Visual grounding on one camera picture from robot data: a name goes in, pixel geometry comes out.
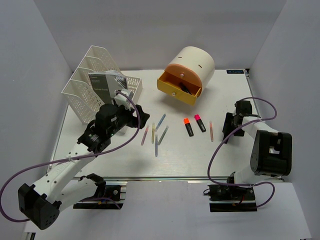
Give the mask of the pink cap black highlighter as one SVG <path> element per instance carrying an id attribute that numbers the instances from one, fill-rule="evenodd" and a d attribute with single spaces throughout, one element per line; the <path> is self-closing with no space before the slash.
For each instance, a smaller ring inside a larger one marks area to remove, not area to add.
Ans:
<path id="1" fill-rule="evenodd" d="M 205 125 L 204 125 L 204 123 L 203 123 L 200 115 L 199 115 L 199 114 L 196 114 L 196 115 L 194 116 L 194 119 L 195 119 L 197 125 L 199 126 L 201 132 L 202 132 L 202 133 L 206 132 L 206 127 L 205 127 Z"/>

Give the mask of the orange cap black highlighter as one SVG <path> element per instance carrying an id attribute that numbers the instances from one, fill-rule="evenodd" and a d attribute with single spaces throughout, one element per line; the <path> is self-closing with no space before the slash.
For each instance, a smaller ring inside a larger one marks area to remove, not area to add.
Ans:
<path id="1" fill-rule="evenodd" d="M 194 132 L 193 132 L 193 129 L 192 129 L 192 126 L 190 124 L 190 120 L 188 118 L 184 118 L 183 119 L 183 123 L 186 127 L 186 130 L 187 130 L 187 133 L 190 137 L 193 137 L 194 136 Z"/>

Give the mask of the yellow drawer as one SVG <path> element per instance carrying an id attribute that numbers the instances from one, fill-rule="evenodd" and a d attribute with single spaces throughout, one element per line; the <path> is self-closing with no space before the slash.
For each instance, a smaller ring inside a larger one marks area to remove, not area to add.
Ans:
<path id="1" fill-rule="evenodd" d="M 179 87 L 179 83 L 183 83 L 192 93 L 192 95 L 184 92 Z M 191 84 L 167 72 L 163 72 L 157 79 L 157 89 L 185 104 L 195 105 L 197 98 L 201 95 L 202 87 Z"/>

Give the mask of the purple cap black highlighter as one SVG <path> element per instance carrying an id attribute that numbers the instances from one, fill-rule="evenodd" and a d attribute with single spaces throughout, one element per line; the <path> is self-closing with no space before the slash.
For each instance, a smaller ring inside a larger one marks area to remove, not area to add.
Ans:
<path id="1" fill-rule="evenodd" d="M 190 90 L 182 82 L 179 83 L 179 87 L 183 92 L 188 93 L 189 95 L 192 95 Z"/>

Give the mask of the grey setup guide booklet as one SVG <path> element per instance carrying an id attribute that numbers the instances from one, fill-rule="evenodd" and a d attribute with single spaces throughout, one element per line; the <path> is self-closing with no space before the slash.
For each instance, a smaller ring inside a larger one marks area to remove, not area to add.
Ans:
<path id="1" fill-rule="evenodd" d="M 90 72 L 88 77 L 93 91 L 104 104 L 112 104 L 115 92 L 128 88 L 126 77 L 116 70 Z"/>

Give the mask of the orange drawer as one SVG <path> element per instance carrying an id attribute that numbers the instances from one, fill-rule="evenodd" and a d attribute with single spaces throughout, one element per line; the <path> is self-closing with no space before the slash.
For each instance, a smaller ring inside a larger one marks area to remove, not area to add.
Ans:
<path id="1" fill-rule="evenodd" d="M 164 71 L 198 87 L 203 86 L 200 77 L 193 70 L 181 64 L 170 63 Z"/>

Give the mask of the cream round drawer cabinet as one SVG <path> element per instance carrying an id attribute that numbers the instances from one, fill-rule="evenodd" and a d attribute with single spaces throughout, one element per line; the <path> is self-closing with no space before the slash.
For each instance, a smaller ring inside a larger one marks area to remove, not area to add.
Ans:
<path id="1" fill-rule="evenodd" d="M 211 55 L 195 46 L 184 47 L 169 64 L 179 64 L 193 70 L 202 82 L 202 89 L 208 85 L 215 72 L 215 62 Z"/>

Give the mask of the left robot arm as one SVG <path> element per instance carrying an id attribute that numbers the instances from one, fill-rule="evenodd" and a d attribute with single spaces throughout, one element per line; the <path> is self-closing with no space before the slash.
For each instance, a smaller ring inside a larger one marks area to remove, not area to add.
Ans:
<path id="1" fill-rule="evenodd" d="M 56 164 L 32 185 L 25 183 L 18 189 L 20 211 L 40 230 L 45 230 L 69 206 L 83 199 L 103 198 L 106 182 L 94 173 L 84 176 L 74 188 L 66 186 L 111 144 L 112 136 L 119 130 L 123 127 L 142 129 L 149 118 L 150 114 L 145 113 L 140 105 L 136 109 L 113 104 L 101 106 L 68 153 L 68 161 Z"/>

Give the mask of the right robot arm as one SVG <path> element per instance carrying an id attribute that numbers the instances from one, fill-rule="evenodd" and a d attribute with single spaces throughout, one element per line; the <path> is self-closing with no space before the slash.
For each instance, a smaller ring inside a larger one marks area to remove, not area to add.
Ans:
<path id="1" fill-rule="evenodd" d="M 254 140 L 249 163 L 227 179 L 225 192 L 229 198 L 238 199 L 247 185 L 254 186 L 268 178 L 291 173 L 292 135 L 271 128 L 259 115 L 253 114 L 249 100 L 241 99 L 235 103 L 234 112 L 226 114 L 222 133 L 224 144 L 230 137 L 243 137 L 245 133 Z"/>

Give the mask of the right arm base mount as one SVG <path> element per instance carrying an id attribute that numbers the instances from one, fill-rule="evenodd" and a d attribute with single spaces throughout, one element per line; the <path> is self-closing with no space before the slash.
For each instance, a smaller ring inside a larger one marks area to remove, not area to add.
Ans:
<path id="1" fill-rule="evenodd" d="M 257 211 L 256 197 L 252 187 L 211 184 L 203 194 L 209 198 L 211 213 Z"/>

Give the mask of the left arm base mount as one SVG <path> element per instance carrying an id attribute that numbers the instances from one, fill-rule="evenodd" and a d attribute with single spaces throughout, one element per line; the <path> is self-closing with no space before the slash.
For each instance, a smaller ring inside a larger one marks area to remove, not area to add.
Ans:
<path id="1" fill-rule="evenodd" d="M 120 210 L 126 198 L 127 182 L 107 181 L 105 189 L 73 205 L 77 210 Z"/>

